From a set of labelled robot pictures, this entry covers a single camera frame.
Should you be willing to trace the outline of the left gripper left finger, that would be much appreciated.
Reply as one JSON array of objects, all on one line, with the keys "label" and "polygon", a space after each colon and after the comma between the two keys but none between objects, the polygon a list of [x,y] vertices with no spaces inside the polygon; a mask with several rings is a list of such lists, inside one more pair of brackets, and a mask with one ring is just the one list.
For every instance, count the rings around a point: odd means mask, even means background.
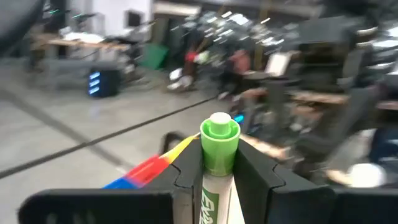
[{"label": "left gripper left finger", "polygon": [[155,200],[145,223],[199,224],[203,155],[193,140],[161,174],[144,186]]}]

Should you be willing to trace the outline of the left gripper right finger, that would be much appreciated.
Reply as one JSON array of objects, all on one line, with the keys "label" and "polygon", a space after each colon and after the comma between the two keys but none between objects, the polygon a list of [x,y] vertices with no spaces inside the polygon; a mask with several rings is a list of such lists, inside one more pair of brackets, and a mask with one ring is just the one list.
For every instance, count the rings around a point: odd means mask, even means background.
[{"label": "left gripper right finger", "polygon": [[315,224],[315,186],[240,140],[234,181],[246,223]]}]

